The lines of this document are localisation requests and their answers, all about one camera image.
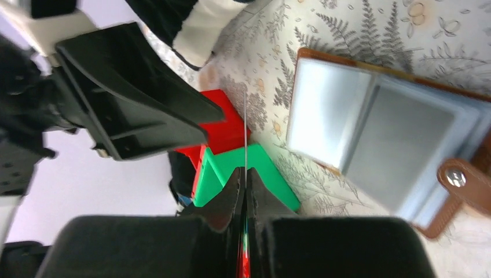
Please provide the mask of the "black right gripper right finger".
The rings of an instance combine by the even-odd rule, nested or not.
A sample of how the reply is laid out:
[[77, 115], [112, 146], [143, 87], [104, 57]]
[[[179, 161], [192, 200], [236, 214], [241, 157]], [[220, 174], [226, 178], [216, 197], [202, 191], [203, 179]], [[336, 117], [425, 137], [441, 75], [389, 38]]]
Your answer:
[[405, 221], [391, 217], [302, 217], [246, 178], [252, 277], [434, 277], [425, 249]]

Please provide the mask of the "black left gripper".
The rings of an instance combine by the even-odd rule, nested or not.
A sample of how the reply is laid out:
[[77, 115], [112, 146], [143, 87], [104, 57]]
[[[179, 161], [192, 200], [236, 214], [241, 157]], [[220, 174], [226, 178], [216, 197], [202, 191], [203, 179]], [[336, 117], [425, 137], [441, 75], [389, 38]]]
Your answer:
[[24, 196], [36, 164], [55, 157], [55, 151], [43, 144], [45, 131], [78, 129], [69, 116], [94, 122], [80, 89], [81, 82], [91, 83], [93, 77], [82, 72], [80, 78], [69, 78], [66, 67], [55, 59], [56, 43], [97, 31], [77, 5], [77, 1], [1, 2], [6, 14], [33, 35], [34, 48], [50, 58], [55, 71], [42, 78], [25, 49], [1, 37], [1, 196]]

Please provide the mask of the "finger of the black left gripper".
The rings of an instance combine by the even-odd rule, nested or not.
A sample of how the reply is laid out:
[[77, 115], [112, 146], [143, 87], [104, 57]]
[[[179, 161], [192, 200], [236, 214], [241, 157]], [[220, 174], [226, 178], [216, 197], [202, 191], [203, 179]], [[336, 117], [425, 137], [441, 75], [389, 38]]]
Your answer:
[[203, 144], [202, 124], [225, 117], [160, 59], [137, 23], [80, 34], [55, 50], [61, 116], [115, 160]]

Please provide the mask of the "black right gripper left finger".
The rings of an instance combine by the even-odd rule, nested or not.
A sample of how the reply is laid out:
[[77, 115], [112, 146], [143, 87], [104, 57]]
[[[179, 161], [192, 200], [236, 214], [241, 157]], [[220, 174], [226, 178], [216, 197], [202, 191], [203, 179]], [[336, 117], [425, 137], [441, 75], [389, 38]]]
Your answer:
[[236, 277], [243, 170], [177, 217], [86, 215], [62, 229], [38, 277]]

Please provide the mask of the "black card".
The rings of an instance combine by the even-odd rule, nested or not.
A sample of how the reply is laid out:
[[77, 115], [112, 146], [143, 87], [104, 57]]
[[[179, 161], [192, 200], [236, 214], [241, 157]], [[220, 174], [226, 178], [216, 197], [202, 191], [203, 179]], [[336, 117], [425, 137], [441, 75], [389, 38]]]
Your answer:
[[[247, 189], [247, 162], [248, 162], [248, 127], [247, 127], [247, 93], [243, 94], [243, 108], [244, 108], [244, 188]], [[249, 237], [248, 237], [248, 219], [247, 216], [244, 220], [244, 236], [243, 236], [243, 252], [242, 252], [242, 277], [250, 278], [250, 255], [249, 255]]]

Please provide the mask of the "brown leather card holder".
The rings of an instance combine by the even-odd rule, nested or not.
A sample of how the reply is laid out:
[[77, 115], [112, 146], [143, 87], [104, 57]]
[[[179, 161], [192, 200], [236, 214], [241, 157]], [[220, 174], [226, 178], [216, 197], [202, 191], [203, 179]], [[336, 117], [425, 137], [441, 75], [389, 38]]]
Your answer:
[[490, 97], [298, 50], [287, 148], [336, 170], [426, 237], [490, 215]]

